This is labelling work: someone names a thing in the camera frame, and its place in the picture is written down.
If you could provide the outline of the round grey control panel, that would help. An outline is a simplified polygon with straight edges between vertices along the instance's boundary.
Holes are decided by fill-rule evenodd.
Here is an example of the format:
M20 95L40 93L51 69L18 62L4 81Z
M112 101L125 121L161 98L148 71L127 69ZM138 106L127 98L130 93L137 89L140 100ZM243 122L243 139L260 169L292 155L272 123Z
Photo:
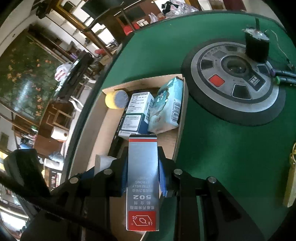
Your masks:
M191 97L214 116L237 125L265 125L282 112L285 90L271 78L271 64L245 54L243 42L213 39L185 56L181 72Z

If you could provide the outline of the white blue medicine box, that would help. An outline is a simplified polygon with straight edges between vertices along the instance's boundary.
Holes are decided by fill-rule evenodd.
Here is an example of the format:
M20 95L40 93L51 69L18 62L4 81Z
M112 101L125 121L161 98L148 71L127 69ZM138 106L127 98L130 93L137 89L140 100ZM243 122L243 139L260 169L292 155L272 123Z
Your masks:
M128 140L130 135L149 134L149 116L154 97L150 92L134 93L129 101L118 136Z

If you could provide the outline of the black cylindrical motor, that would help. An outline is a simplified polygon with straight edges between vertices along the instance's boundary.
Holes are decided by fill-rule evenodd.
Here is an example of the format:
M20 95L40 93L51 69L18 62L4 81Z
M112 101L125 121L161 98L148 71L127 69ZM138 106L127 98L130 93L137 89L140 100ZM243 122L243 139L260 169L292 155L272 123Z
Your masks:
M259 18L255 18L255 28L242 30L245 34L245 54L257 63L266 63L269 53L269 37L260 30Z

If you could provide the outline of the white square power adapter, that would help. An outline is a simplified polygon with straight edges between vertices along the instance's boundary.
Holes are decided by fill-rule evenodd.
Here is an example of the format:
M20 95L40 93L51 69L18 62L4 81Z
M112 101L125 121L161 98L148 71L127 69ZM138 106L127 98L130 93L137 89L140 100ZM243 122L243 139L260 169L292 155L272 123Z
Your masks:
M98 174L99 172L109 168L115 157L111 156L104 156L104 155L96 155L95 157L95 165L94 165L94 175Z

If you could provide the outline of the black marker purple cap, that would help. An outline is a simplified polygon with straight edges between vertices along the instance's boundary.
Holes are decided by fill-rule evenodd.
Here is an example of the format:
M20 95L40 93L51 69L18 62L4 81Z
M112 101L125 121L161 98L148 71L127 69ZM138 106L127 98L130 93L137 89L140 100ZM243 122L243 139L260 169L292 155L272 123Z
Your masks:
M272 68L270 71L271 76L284 76L284 77L291 77L291 78L296 78L296 74L291 72L291 71L286 71L286 70L278 70Z

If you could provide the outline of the white plastic bag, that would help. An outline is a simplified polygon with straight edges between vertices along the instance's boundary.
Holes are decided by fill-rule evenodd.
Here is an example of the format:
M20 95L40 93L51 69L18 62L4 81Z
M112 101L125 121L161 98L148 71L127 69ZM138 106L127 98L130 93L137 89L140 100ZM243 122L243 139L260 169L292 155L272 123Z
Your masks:
M71 67L72 67L72 62L66 62L62 65L60 65L57 69L56 69L56 73L55 73L55 80L60 82L62 80L64 80L67 76L67 74L69 73Z

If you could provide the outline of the black marker green cap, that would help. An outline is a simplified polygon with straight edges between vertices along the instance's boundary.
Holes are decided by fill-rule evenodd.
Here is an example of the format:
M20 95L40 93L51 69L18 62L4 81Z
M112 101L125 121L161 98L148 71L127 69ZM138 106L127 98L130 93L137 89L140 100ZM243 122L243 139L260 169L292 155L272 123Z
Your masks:
M291 77L276 76L273 80L278 85L280 84L296 85L296 79Z

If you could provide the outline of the silver red 502 glue box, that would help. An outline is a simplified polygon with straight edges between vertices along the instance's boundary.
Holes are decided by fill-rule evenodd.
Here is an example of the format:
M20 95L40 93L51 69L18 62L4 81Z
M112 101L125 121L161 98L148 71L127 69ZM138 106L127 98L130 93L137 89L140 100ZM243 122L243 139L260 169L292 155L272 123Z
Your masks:
M159 157L155 135L130 135L128 140L126 229L159 231Z

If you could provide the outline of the cardboard tray box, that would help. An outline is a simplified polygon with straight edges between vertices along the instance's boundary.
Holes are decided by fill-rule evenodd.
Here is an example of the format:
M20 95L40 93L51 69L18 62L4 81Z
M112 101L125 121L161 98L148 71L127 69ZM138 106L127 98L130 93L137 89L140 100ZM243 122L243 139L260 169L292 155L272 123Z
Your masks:
M105 97L109 93L119 90L124 90L130 95L133 95L132 93L134 92L150 92L151 95L156 98L155 96L158 90L175 77L184 82L182 74L171 74L133 80L100 90L91 108L90 114L85 118L86 123L84 128L80 129L81 135L74 157L72 158L72 164L70 165L69 162L69 177L78 173L83 173L94 167L97 155L102 158L107 156L114 158L120 157L123 153L123 148L128 146L130 133L140 133L136 130L136 124L140 124L140 113L136 113L135 111L143 110L145 114L144 123L148 123L149 121L150 110L147 110L148 104L144 103L144 107L141 107L140 102L142 103L143 101L137 100L135 102L136 107L132 107L131 111L127 111L132 117L128 117L127 120L125 120L123 108L112 109L108 108L105 104ZM177 128L157 133L158 146L163 148L166 158L175 162L180 147L188 103L189 92L185 82L182 94L182 102L177 101L178 104L175 108L177 113L179 113L180 119ZM115 144L118 136L117 130L119 130L118 141L122 141L122 143L119 144L118 151L111 151L113 146L115 148L115 145L117 145ZM115 218L111 220L112 232L118 240L146 240L148 233L135 232L132 234L132 232L126 230L125 214L123 214L123 200L124 198L111 199L111 217Z

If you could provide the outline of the teal cartoon tissue pack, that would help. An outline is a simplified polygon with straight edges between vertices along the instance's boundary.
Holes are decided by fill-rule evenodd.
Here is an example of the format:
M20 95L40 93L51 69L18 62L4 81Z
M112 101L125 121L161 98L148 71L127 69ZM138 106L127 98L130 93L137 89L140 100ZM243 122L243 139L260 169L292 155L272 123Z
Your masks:
M183 88L183 80L175 77L158 90L150 110L148 126L150 133L159 134L179 126Z

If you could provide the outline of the pile of clothes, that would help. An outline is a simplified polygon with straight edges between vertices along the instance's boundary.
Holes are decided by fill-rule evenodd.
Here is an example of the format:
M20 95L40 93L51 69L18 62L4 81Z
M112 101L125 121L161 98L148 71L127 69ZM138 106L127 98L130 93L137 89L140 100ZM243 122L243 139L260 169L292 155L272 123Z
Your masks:
M180 1L167 1L162 4L162 12L166 18L186 15L197 11L199 11L197 8L186 3L181 3Z

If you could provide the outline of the black folding table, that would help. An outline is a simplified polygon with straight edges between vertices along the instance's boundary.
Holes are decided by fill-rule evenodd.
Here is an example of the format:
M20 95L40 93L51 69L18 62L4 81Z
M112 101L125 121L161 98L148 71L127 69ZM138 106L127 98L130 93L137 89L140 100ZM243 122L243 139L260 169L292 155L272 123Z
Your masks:
M93 57L91 54L85 51L81 52L78 59L71 64L70 70L66 73L65 77L60 81L53 99L68 101L92 62Z

